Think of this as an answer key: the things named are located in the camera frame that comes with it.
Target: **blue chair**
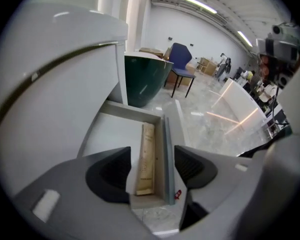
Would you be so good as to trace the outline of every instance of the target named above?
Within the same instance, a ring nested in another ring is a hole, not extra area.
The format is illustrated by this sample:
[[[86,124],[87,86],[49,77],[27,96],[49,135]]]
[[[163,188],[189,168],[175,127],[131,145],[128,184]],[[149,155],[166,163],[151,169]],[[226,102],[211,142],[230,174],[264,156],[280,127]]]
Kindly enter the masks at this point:
[[[172,45],[170,56],[169,56],[169,61],[173,63],[171,71],[176,74],[176,81],[175,81],[175,84],[174,84],[174,88],[173,88],[171,98],[175,94],[175,90],[176,90],[176,86],[177,86],[177,82],[179,80],[179,77],[181,77],[181,80],[179,82],[178,87],[180,86],[180,83],[181,83],[183,78],[191,78],[192,79],[192,81],[190,83],[190,86],[189,86],[189,89],[186,92],[185,97],[188,96],[188,93],[190,91],[192,83],[194,82],[194,79],[196,78],[196,76],[194,74],[191,74],[186,70],[186,65],[189,61],[191,61],[191,59],[192,59],[192,55],[191,55],[190,51],[188,50],[188,48],[185,45],[177,43],[177,42],[175,42]]]

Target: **metal frame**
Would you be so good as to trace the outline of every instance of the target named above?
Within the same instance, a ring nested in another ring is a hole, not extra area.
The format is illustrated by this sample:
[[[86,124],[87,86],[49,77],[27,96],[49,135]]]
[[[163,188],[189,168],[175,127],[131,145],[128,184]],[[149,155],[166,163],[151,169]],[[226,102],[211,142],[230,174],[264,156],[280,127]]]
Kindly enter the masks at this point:
[[[175,81],[175,84],[174,84],[174,88],[173,88],[173,92],[172,92],[171,98],[174,97],[174,94],[175,94],[175,90],[176,90],[176,87],[177,87],[177,82],[178,82],[178,80],[179,80],[179,77],[181,77],[181,80],[180,80],[180,82],[179,82],[178,88],[179,88],[179,86],[180,86],[181,81],[182,81],[183,78],[192,78],[192,81],[191,81],[191,83],[190,83],[189,89],[188,89],[188,91],[186,92],[186,95],[185,95],[185,97],[187,97],[187,96],[188,96],[188,93],[189,93],[189,91],[190,91],[190,89],[191,89],[191,86],[192,86],[192,84],[193,84],[193,82],[194,82],[194,80],[195,80],[196,77],[181,76],[181,75],[178,75],[178,74],[177,74],[176,72],[174,72],[173,70],[171,70],[171,72],[173,72],[173,73],[176,74],[176,81]],[[166,78],[166,80],[165,80],[165,82],[164,82],[164,86],[166,86],[167,81],[168,81],[168,77]]]

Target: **ceiling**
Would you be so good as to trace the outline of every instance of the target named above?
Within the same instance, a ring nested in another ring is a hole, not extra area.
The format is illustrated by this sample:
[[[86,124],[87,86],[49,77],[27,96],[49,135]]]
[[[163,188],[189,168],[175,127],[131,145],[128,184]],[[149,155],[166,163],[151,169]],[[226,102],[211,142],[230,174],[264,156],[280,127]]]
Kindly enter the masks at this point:
[[[266,38],[272,25],[290,21],[290,13],[280,0],[198,1],[217,10],[217,13],[210,13],[185,0],[152,0],[152,4],[183,11],[213,24],[249,54],[256,52],[256,38]],[[247,45],[237,31],[241,31],[253,47]]]

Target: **white counter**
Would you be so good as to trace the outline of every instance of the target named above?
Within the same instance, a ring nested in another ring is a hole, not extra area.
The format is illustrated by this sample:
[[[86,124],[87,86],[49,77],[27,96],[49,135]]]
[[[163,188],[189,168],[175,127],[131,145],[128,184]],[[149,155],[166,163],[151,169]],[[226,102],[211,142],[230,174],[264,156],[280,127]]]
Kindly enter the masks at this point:
[[[229,104],[235,116],[245,131],[266,120],[266,116],[254,99],[237,82],[228,79],[220,92],[222,98]]]

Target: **black cable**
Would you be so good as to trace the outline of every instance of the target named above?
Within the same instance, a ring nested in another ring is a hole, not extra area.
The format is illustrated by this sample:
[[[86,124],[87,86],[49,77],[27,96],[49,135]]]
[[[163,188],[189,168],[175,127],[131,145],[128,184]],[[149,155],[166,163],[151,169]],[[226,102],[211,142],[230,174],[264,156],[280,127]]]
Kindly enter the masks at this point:
[[[275,96],[274,96],[274,100],[272,102],[272,121],[277,125],[277,126],[288,126],[289,123],[278,123],[275,121],[275,105],[276,105],[276,101],[277,101],[277,96],[278,96],[278,92],[279,92],[279,87],[278,85],[276,86],[276,91],[275,91]]]

